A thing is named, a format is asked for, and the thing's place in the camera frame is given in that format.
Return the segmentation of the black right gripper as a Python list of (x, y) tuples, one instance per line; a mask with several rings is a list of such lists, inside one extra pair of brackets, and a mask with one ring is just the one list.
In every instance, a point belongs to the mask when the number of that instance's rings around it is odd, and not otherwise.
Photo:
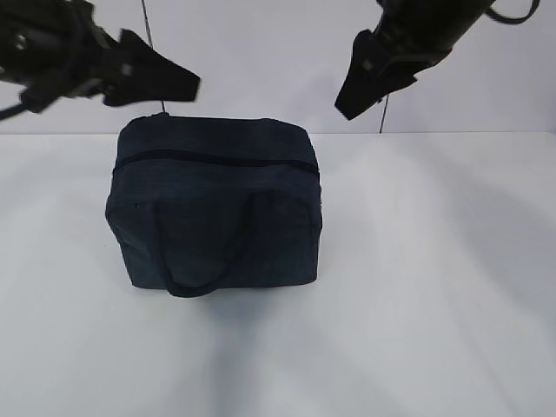
[(348, 73), (334, 106), (349, 121), (415, 74), (444, 60), (456, 43), (456, 2), (380, 1), (381, 19), (353, 41)]

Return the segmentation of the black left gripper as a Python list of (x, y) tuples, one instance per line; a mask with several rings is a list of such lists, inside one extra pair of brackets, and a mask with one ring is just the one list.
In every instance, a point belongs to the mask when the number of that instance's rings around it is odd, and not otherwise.
[(113, 38), (87, 1), (2, 1), (1, 81), (21, 85), (3, 114), (40, 114), (62, 97), (103, 96), (108, 107), (192, 103), (201, 78), (161, 56), (135, 32)]

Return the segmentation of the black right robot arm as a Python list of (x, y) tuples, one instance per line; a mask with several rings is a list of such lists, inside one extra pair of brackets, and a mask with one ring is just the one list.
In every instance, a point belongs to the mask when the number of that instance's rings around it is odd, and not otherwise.
[(491, 1), (380, 1), (381, 19), (353, 41), (347, 76), (334, 106), (348, 120), (385, 96), (417, 82), (416, 75), (443, 61), (486, 13)]

